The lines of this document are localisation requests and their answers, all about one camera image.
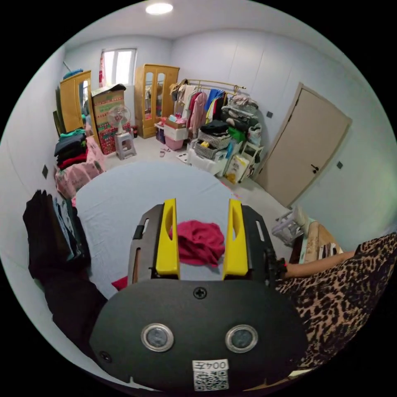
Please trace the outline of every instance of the qr code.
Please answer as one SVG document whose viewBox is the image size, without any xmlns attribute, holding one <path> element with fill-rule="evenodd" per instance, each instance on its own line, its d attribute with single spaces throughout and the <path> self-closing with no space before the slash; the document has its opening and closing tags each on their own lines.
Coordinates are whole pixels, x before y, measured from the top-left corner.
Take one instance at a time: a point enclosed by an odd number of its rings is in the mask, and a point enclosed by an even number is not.
<svg viewBox="0 0 397 397">
<path fill-rule="evenodd" d="M 194 390 L 197 392 L 209 392 L 214 390 L 226 390 L 229 388 L 227 371 L 193 372 Z"/>
</svg>

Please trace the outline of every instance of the wall socket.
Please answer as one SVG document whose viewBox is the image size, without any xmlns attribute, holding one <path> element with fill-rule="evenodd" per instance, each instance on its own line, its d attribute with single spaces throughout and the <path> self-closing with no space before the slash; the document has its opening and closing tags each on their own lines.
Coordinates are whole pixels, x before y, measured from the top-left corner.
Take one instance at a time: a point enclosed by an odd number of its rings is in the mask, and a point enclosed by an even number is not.
<svg viewBox="0 0 397 397">
<path fill-rule="evenodd" d="M 44 179 L 47 179 L 47 175 L 48 175 L 48 168 L 47 166 L 44 164 L 43 170 L 41 171 L 41 173 L 44 176 Z"/>
</svg>

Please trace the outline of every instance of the door handle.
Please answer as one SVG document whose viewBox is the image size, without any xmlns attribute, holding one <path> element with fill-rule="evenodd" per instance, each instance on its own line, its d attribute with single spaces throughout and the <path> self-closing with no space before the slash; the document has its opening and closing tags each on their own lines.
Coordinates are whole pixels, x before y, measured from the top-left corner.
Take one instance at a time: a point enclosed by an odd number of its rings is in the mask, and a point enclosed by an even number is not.
<svg viewBox="0 0 397 397">
<path fill-rule="evenodd" d="M 310 164 L 310 165 L 314 168 L 313 173 L 314 173 L 314 174 L 317 174 L 319 168 L 316 167 L 316 166 L 314 166 L 313 164 Z"/>
</svg>

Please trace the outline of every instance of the clothes rack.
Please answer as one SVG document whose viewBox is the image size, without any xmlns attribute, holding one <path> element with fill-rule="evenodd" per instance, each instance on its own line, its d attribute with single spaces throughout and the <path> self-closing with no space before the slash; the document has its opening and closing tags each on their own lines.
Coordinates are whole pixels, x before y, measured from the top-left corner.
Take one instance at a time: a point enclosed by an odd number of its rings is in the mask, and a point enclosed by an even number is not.
<svg viewBox="0 0 397 397">
<path fill-rule="evenodd" d="M 192 82 L 196 83 L 198 86 L 198 89 L 202 88 L 203 86 L 208 87 L 208 89 L 211 88 L 218 88 L 221 89 L 220 87 L 216 87 L 216 86 L 212 86 L 211 84 L 202 84 L 202 83 L 212 83 L 212 84 L 219 84 L 221 86 L 230 86 L 233 87 L 233 92 L 228 92 L 225 91 L 227 94 L 230 95 L 236 95 L 237 92 L 241 89 L 241 90 L 245 90 L 246 87 L 242 87 L 242 86 L 238 86 L 236 84 L 230 84 L 230 83 L 224 83 L 222 81 L 214 81 L 214 80 L 201 80 L 201 79 L 187 79 L 187 81 L 189 82 L 189 84 L 191 84 Z"/>
</svg>

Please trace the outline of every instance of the floor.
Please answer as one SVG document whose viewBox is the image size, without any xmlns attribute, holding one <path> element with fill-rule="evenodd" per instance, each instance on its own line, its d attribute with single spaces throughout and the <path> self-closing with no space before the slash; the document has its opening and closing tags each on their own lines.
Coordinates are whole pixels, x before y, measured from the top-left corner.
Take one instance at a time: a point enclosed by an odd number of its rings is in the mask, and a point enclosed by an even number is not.
<svg viewBox="0 0 397 397">
<path fill-rule="evenodd" d="M 130 156 L 125 160 L 120 160 L 115 153 L 106 156 L 106 167 L 111 169 L 126 163 L 135 163 L 138 161 L 159 160 L 180 163 L 177 158 L 178 154 L 186 153 L 185 149 L 177 152 L 171 151 L 166 145 L 160 143 L 155 137 L 143 139 L 140 136 L 134 139 L 134 146 L 137 152 L 136 156 Z M 279 258 L 283 257 L 289 260 L 292 249 L 285 246 L 281 240 L 271 235 L 270 230 L 276 224 L 275 219 L 288 212 L 278 201 L 264 191 L 257 183 L 251 179 L 245 179 L 242 183 L 233 185 L 225 178 L 220 179 L 228 186 L 239 198 L 242 203 L 249 205 L 256 212 L 262 215 L 263 220 L 269 230 L 274 250 Z"/>
</svg>

